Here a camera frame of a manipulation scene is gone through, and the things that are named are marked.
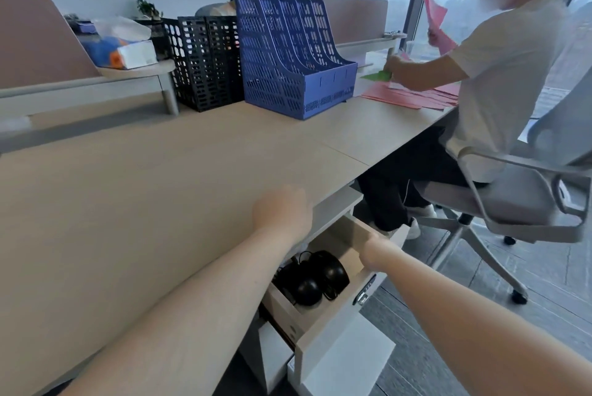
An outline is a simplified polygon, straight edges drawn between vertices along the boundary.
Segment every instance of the white filing cabinet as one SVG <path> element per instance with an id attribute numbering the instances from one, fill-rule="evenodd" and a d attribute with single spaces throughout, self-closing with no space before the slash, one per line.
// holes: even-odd
<path id="1" fill-rule="evenodd" d="M 367 270 L 359 259 L 359 249 L 374 232 L 349 213 L 361 198 L 359 192 L 346 187 L 318 205 L 310 235 L 290 254 L 326 250 L 336 256 L 350 280 L 337 299 L 323 297 L 311 308 L 294 306 L 273 284 L 263 298 L 275 324 L 295 348 L 293 356 L 284 352 L 280 361 L 278 353 L 262 351 L 262 356 L 275 357 L 275 363 L 267 365 L 274 368 L 274 383 L 285 369 L 282 362 L 289 361 L 288 380 L 300 396 L 367 396 L 393 352 L 394 343 L 359 314 L 386 278 Z M 408 232 L 404 226 L 393 242 L 403 245 Z M 262 339 L 261 345 L 273 343 L 286 351 L 283 345 L 287 344 L 280 338 L 277 335 L 275 342 Z M 273 389 L 269 381 L 267 386 L 268 391 Z"/>

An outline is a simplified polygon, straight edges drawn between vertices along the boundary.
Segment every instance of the gray carpet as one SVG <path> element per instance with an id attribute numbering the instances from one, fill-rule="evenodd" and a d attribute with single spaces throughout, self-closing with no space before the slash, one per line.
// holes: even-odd
<path id="1" fill-rule="evenodd" d="M 363 204 L 356 208 L 356 216 L 367 218 Z M 457 247 L 442 273 L 543 328 L 592 361 L 590 240 L 575 245 L 518 242 L 509 247 L 485 227 L 477 227 L 477 230 L 500 262 L 529 288 L 529 303 L 514 305 L 509 298 L 510 287 L 466 243 Z M 419 239 L 405 243 L 404 250 L 426 262 L 445 240 L 445 235 L 436 229 L 423 228 L 422 231 Z M 397 345 L 371 396 L 467 394 L 392 283 L 385 281 L 361 313 Z M 263 396 L 265 392 L 258 387 L 242 358 L 236 356 L 215 394 Z M 273 394 L 294 396 L 296 393 L 283 382 Z"/>

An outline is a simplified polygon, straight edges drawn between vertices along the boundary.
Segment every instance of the hand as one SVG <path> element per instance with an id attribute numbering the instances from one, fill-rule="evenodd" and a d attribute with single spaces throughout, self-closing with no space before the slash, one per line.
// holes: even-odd
<path id="1" fill-rule="evenodd" d="M 433 31 L 432 28 L 427 29 L 427 43 L 429 43 L 432 47 L 438 46 L 438 33 Z"/>
<path id="2" fill-rule="evenodd" d="M 253 205 L 255 230 L 277 229 L 292 244 L 302 240 L 313 225 L 313 208 L 302 189 L 284 186 L 266 193 Z"/>
<path id="3" fill-rule="evenodd" d="M 401 249 L 386 238 L 372 233 L 360 252 L 360 261 L 371 271 L 385 273 L 389 258 L 400 253 Z"/>
<path id="4" fill-rule="evenodd" d="M 402 58 L 400 58 L 399 56 L 393 55 L 390 56 L 387 59 L 387 63 L 384 64 L 384 68 L 383 70 L 385 72 L 390 72 L 391 74 L 395 75 L 396 71 L 398 70 L 399 66 L 402 63 L 405 63 L 406 61 L 404 61 Z"/>

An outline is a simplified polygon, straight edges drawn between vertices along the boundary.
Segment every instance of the green paper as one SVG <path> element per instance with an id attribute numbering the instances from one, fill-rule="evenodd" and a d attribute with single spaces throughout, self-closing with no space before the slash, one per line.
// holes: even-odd
<path id="1" fill-rule="evenodd" d="M 364 78 L 365 80 L 370 80 L 370 81 L 384 81 L 384 82 L 389 82 L 391 80 L 391 76 L 392 74 L 390 74 L 389 72 L 385 72 L 384 70 L 378 72 L 378 73 L 373 73 L 371 75 L 366 75 L 363 76 L 362 78 Z"/>

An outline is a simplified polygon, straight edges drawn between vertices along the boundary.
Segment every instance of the chair caster wheel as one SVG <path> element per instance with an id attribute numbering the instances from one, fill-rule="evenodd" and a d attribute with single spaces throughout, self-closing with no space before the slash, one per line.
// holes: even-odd
<path id="1" fill-rule="evenodd" d="M 526 303 L 528 303 L 528 297 L 514 290 L 512 292 L 512 301 L 514 302 L 514 304 L 525 305 Z"/>

